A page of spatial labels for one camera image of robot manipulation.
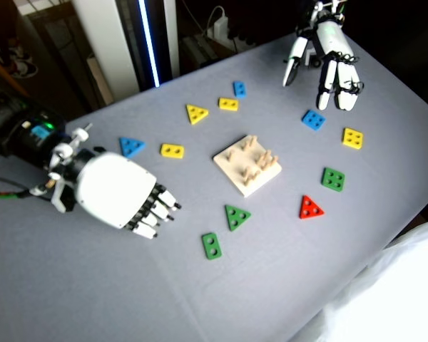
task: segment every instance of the green triangle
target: green triangle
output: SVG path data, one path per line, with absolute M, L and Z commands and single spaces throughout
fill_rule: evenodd
M 232 232 L 252 216 L 251 213 L 231 205 L 226 205 L 225 211 L 227 212 L 228 226 Z

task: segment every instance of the wooden board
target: wooden board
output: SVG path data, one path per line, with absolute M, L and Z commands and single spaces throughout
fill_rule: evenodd
M 224 151 L 213 158 L 214 162 L 240 190 L 244 197 L 260 189 L 282 171 L 282 167 L 277 162 L 273 166 L 269 166 L 268 169 L 262 170 L 256 162 L 260 156 L 266 152 L 266 149 L 257 141 L 252 147 L 244 151 L 243 146 L 250 142 L 250 139 L 252 139 L 252 135 L 244 137 L 233 145 L 225 148 Z M 231 161 L 228 160 L 230 152 L 233 153 Z M 245 185 L 245 178 L 243 175 L 246 167 L 250 167 L 251 175 L 254 175 L 258 170 L 260 171 L 260 174 L 255 180 L 250 181 L 248 186 Z

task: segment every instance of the triangle block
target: triangle block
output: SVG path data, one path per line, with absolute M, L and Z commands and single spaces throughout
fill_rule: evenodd
M 252 216 L 251 213 L 231 205 L 226 205 L 225 211 L 227 212 L 228 226 L 232 232 Z
M 196 105 L 187 105 L 187 114 L 190 123 L 195 125 L 208 116 L 209 110 L 197 107 Z
M 122 155 L 126 158 L 132 158 L 146 146 L 145 142 L 130 138 L 119 138 L 119 143 L 121 144 Z
M 325 212 L 312 201 L 309 196 L 304 195 L 301 201 L 300 219 L 322 216 Z

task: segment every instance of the toy block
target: toy block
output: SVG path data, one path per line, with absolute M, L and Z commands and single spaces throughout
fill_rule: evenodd
M 245 84 L 240 81 L 233 82 L 233 91 L 235 92 L 235 96 L 237 98 L 245 98 L 247 96 L 247 92 L 245 90 Z
M 256 135 L 248 135 L 213 158 L 244 197 L 260 189 L 277 176 L 282 167 L 278 157 L 266 150 Z
M 344 187 L 345 175 L 342 172 L 330 169 L 329 167 L 325 168 L 323 172 L 322 185 L 330 188 L 334 191 L 342 191 Z
M 222 256 L 219 241 L 214 233 L 205 234 L 201 239 L 203 240 L 203 246 L 205 247 L 206 257 L 209 260 L 217 259 Z
M 184 147 L 182 145 L 162 144 L 160 154 L 167 158 L 184 158 Z
M 130 138 L 119 138 L 119 143 L 121 144 L 122 155 L 126 158 L 132 158 L 146 146 L 143 141 Z
M 359 150 L 363 146 L 363 133 L 346 127 L 344 129 L 342 143 L 346 146 Z
M 240 101 L 231 98 L 219 98 L 219 108 L 237 112 L 240 107 Z
M 300 219 L 322 216 L 325 212 L 312 201 L 309 196 L 304 195 L 301 201 Z
M 195 125 L 208 116 L 209 110 L 206 108 L 197 107 L 195 105 L 187 105 L 187 114 L 190 123 Z
M 325 118 L 315 111 L 309 110 L 305 116 L 302 117 L 302 121 L 313 130 L 319 130 L 325 122 Z
M 251 213 L 231 205 L 226 205 L 225 211 L 227 212 L 228 226 L 232 232 L 252 216 Z

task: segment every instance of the yellow block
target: yellow block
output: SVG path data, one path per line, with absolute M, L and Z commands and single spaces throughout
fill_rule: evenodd
M 346 127 L 344 129 L 342 143 L 346 146 L 359 150 L 363 146 L 363 133 Z
M 225 110 L 238 111 L 240 107 L 240 101 L 233 100 L 232 98 L 219 98 L 219 108 Z
M 160 154 L 167 158 L 184 158 L 184 147 L 182 145 L 162 144 Z
M 188 119 L 192 125 L 195 125 L 200 120 L 206 118 L 209 110 L 206 108 L 197 107 L 196 105 L 187 105 Z

